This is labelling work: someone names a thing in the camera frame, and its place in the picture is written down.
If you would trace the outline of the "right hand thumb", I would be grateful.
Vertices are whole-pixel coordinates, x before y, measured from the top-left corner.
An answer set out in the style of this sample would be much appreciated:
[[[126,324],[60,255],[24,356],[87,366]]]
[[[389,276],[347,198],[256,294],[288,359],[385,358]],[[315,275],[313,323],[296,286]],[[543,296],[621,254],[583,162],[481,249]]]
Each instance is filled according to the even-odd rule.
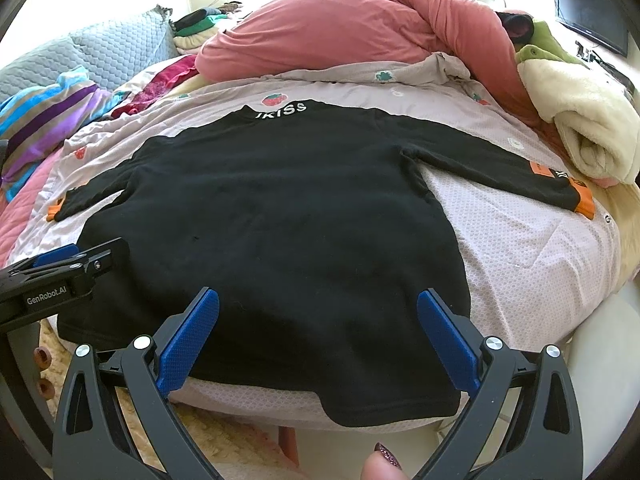
[[[364,461],[361,480],[409,480],[398,459],[381,442],[374,446],[373,453]]]

